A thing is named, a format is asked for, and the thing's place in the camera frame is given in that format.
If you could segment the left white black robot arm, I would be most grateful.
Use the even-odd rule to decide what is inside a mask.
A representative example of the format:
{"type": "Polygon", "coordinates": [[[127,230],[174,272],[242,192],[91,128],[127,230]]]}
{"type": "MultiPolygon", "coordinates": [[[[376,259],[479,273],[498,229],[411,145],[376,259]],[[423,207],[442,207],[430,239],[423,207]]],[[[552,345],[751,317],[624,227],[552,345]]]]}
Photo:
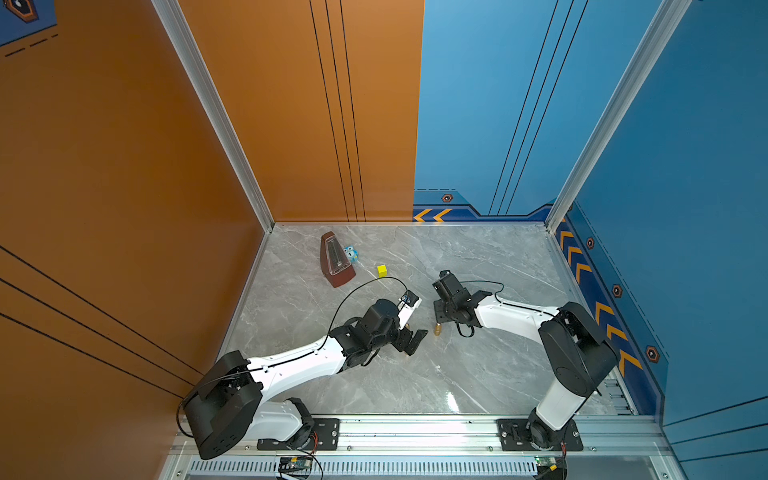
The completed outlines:
{"type": "Polygon", "coordinates": [[[427,332],[407,323],[421,300],[407,291],[398,302],[377,300],[361,317],[333,328],[303,347],[268,357],[232,351],[183,398],[190,434],[203,460],[231,450],[246,437],[274,440],[290,448],[305,446],[315,421],[295,397],[277,396],[315,379],[366,367],[386,346],[412,355],[427,332]]]}

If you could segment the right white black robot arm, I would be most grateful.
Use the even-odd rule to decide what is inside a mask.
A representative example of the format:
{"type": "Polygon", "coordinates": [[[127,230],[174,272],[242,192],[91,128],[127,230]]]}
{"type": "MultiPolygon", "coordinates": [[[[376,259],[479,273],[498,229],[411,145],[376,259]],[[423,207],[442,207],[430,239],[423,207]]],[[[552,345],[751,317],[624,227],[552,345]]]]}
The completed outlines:
{"type": "Polygon", "coordinates": [[[574,417],[618,365],[619,354],[585,307],[568,302],[542,307],[500,300],[492,293],[470,293],[463,285],[434,285],[438,323],[471,330],[510,332],[542,345],[555,379],[525,420],[499,420],[502,448],[509,451],[579,451],[574,417]]]}

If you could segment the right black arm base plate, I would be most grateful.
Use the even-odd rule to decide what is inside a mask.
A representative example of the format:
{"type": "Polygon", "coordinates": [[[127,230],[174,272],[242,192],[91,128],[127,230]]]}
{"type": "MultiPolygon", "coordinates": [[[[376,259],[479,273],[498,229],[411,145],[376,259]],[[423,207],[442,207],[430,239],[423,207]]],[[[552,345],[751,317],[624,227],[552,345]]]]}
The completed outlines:
{"type": "Polygon", "coordinates": [[[503,451],[581,452],[584,445],[576,422],[570,420],[560,430],[552,430],[541,421],[507,418],[496,421],[503,451]]]}

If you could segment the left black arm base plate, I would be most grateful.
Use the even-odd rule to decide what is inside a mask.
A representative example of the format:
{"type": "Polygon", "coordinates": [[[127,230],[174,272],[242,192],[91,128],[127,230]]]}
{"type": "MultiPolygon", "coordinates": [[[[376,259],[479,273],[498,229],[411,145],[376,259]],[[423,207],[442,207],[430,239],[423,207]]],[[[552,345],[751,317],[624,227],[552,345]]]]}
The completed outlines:
{"type": "Polygon", "coordinates": [[[335,451],[338,448],[339,431],[339,418],[317,418],[309,424],[302,425],[286,441],[259,439],[257,449],[260,451],[335,451]]]}

